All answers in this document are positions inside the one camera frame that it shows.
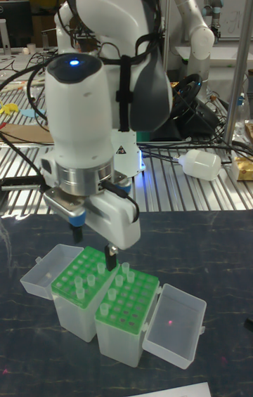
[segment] computer monitor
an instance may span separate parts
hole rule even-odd
[[[11,47],[23,47],[33,36],[29,1],[0,1],[0,19],[6,19]]]

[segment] white paper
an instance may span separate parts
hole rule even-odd
[[[146,397],[211,397],[208,383],[192,384],[183,388],[167,389],[141,395]]]

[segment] dark table surface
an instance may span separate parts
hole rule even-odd
[[[181,370],[143,352],[135,369],[102,356],[62,329],[52,301],[27,294],[20,278],[58,243],[73,245],[57,216],[0,220],[0,396],[126,397],[208,382],[212,397],[253,396],[253,212],[141,214],[141,240],[119,261],[207,302],[206,332]],[[81,245],[105,241],[85,228]]]

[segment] box lid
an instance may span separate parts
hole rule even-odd
[[[165,284],[148,330],[143,349],[186,369],[195,358],[207,304],[186,292]]]
[[[36,266],[27,272],[21,283],[29,294],[53,300],[51,283],[66,269],[83,247],[56,245],[43,259],[36,259]]]

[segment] warning label sticker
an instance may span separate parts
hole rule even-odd
[[[124,147],[121,145],[119,149],[116,152],[118,155],[123,155],[124,153],[127,153]]]

